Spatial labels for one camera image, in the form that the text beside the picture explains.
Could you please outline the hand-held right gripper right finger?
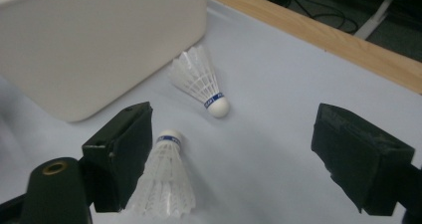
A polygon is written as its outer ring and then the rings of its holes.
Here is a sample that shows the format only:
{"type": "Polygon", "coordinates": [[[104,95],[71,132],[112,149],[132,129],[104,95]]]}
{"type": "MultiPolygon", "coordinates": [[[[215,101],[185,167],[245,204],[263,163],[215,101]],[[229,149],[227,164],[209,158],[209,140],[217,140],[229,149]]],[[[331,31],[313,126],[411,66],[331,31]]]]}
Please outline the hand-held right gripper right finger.
{"type": "Polygon", "coordinates": [[[415,149],[346,109],[318,106],[312,151],[358,210],[390,216],[401,204],[415,213],[415,149]]]}

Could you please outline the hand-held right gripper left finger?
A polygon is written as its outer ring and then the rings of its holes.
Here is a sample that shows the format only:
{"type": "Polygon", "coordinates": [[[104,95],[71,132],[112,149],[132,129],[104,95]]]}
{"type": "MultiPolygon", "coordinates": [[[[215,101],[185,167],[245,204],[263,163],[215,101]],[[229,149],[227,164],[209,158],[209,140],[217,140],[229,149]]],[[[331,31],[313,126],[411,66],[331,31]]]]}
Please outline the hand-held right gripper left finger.
{"type": "Polygon", "coordinates": [[[119,212],[142,175],[152,148],[149,102],[121,110],[82,146],[90,201],[97,212],[119,212]]]}

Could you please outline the white feather shuttlecock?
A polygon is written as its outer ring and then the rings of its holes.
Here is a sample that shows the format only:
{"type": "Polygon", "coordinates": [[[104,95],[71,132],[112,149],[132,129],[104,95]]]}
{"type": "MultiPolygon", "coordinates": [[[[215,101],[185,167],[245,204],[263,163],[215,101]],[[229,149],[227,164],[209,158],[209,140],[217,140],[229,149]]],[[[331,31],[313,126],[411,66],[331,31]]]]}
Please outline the white feather shuttlecock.
{"type": "Polygon", "coordinates": [[[180,156],[182,134],[161,132],[138,179],[128,208],[152,218],[180,218],[196,207],[195,195],[180,156]]]}
{"type": "Polygon", "coordinates": [[[214,117],[228,114],[230,105],[220,91],[213,63],[205,47],[191,47],[175,58],[169,68],[173,86],[200,102],[214,117]]]}

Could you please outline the white plastic storage bin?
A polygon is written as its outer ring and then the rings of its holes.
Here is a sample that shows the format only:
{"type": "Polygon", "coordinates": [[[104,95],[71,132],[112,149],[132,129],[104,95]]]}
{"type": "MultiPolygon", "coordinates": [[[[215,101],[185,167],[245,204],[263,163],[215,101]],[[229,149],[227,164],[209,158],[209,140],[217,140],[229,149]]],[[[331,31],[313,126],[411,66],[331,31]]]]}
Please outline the white plastic storage bin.
{"type": "Polygon", "coordinates": [[[207,0],[0,0],[0,77],[85,119],[205,34],[207,0]]]}

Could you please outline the light blue table mat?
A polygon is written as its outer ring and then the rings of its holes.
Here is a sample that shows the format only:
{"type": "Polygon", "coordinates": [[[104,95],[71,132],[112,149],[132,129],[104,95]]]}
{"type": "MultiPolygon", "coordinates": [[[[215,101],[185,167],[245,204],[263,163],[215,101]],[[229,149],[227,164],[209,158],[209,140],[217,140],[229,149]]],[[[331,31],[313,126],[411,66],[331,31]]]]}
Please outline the light blue table mat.
{"type": "Polygon", "coordinates": [[[82,145],[121,109],[150,102],[155,131],[174,128],[196,206],[171,224],[400,224],[359,211],[311,149],[317,108],[354,112],[415,149],[422,165],[422,96],[218,2],[204,44],[230,103],[222,118],[159,71],[80,122],[52,117],[0,78],[0,203],[30,172],[82,145]]]}

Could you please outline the white metal stand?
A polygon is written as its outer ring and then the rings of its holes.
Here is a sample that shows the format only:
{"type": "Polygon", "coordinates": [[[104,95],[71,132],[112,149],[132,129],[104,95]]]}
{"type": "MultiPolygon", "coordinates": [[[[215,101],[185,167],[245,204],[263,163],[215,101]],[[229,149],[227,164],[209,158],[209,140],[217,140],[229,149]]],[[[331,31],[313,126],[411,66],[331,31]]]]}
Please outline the white metal stand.
{"type": "Polygon", "coordinates": [[[383,0],[377,11],[354,33],[354,37],[366,40],[385,20],[387,10],[394,0],[383,0]]]}

